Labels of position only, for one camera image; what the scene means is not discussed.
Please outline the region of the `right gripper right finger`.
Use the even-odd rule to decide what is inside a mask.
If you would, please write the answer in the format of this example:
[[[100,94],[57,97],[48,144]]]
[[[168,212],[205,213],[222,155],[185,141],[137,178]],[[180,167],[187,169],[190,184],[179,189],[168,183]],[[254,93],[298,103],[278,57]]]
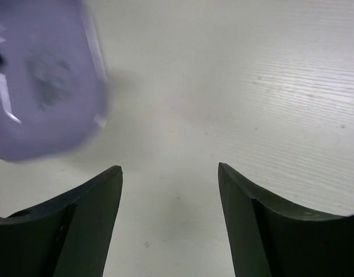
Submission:
[[[354,214],[293,203],[225,163],[218,179],[236,276],[354,276]]]

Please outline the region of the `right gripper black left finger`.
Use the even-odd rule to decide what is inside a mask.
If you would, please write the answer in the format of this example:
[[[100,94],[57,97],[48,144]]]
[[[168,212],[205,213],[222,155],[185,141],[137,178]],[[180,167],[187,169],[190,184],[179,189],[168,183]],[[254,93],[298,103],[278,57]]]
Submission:
[[[0,217],[0,276],[103,276],[122,193],[121,166]]]

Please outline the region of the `purple square bowl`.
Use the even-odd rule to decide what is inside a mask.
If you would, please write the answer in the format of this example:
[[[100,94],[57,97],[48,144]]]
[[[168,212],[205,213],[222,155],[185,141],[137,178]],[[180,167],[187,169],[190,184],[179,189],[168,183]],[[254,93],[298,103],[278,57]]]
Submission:
[[[108,95],[84,1],[0,1],[0,159],[80,146],[105,126]]]

